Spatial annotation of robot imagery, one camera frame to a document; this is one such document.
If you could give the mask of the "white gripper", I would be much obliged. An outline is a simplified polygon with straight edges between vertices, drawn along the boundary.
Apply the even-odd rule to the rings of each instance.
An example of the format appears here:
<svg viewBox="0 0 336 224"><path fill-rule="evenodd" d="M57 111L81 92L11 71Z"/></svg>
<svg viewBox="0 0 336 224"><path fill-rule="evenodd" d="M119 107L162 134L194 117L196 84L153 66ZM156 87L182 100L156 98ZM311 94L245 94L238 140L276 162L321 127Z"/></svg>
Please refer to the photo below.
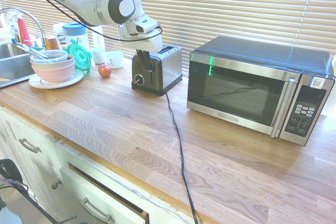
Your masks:
<svg viewBox="0 0 336 224"><path fill-rule="evenodd" d="M120 32L122 44L131 49L136 49L141 65L146 71L152 72L153 67L149 52L159 52L163 48L163 42L158 29L148 33L130 35L126 31Z"/></svg>

